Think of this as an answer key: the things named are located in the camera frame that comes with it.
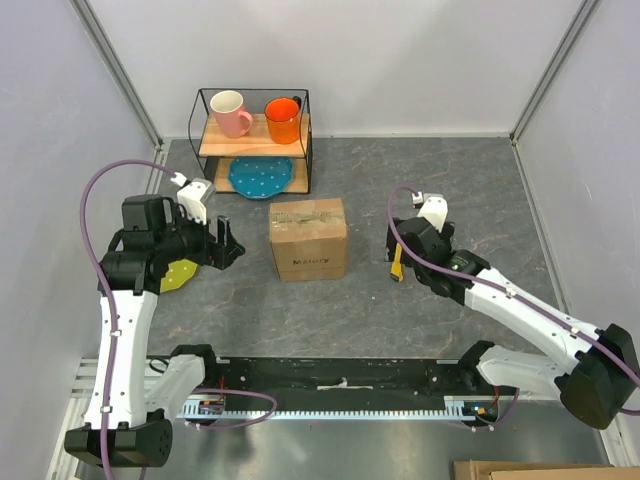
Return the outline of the blue dotted plate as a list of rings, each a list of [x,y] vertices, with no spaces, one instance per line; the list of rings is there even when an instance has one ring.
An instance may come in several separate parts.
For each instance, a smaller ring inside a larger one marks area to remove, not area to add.
[[[241,156],[231,161],[227,176],[236,193],[266,200],[284,192],[293,180],[293,161],[286,156]]]

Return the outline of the green dotted plate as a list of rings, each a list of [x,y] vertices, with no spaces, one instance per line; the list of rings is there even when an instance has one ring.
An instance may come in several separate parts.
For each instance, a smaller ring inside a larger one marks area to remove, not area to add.
[[[180,289],[195,276],[197,270],[198,265],[187,259],[170,263],[167,273],[161,280],[160,293]]]

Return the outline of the pink ceramic mug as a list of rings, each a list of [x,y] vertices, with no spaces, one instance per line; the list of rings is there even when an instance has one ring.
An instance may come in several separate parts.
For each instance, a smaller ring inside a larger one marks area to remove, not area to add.
[[[227,138],[238,139],[250,131],[253,116],[246,111],[244,97],[238,91],[216,93],[209,105],[218,127]]]

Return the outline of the cardboard sheet in corner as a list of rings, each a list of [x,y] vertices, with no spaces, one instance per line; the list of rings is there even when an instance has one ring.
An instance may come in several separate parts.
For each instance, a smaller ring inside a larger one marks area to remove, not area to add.
[[[638,467],[611,465],[456,461],[455,479],[478,480],[639,480]]]

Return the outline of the brown cardboard express box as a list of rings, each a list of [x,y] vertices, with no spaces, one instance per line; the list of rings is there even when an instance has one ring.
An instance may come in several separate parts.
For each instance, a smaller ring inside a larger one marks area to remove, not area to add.
[[[343,200],[271,204],[269,241],[281,281],[343,278],[348,263],[348,227]]]

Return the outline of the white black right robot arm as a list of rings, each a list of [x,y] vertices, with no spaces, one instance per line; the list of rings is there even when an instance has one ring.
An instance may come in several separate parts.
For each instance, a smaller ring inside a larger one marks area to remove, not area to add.
[[[454,226],[392,218],[388,257],[414,271],[435,295],[480,312],[539,349],[531,355],[491,341],[476,342],[461,358],[458,381],[467,392],[491,384],[531,391],[560,401],[582,423],[604,430],[639,387],[632,336],[610,324],[577,320],[517,287],[487,261],[451,245]]]

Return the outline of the yellow utility knife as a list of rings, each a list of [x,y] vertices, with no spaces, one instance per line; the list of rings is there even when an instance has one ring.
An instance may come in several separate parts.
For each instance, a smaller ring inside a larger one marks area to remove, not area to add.
[[[396,244],[393,259],[391,263],[390,276],[395,282],[401,283],[404,281],[403,265],[402,265],[402,247],[399,243]]]

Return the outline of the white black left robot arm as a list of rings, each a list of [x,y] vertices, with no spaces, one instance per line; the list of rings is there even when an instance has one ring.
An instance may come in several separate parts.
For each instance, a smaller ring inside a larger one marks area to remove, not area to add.
[[[64,448],[103,469],[166,464],[172,422],[195,390],[219,382],[213,348],[180,345],[151,389],[145,387],[147,346],[161,281],[173,262],[224,270],[245,252],[227,217],[200,222],[183,200],[126,198],[123,226],[99,263],[102,333],[94,392],[83,426],[66,432]]]

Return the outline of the orange ceramic mug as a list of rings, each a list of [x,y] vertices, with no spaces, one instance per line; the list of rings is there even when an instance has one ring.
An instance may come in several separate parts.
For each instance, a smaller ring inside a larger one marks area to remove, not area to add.
[[[277,144],[292,144],[300,139],[302,100],[298,96],[271,100],[264,110],[271,139]]]

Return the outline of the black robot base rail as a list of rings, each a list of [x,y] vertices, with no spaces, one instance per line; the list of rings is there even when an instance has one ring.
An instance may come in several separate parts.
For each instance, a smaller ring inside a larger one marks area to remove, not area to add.
[[[201,385],[267,394],[279,413],[312,415],[442,410],[447,397],[515,393],[455,360],[432,359],[220,357]]]

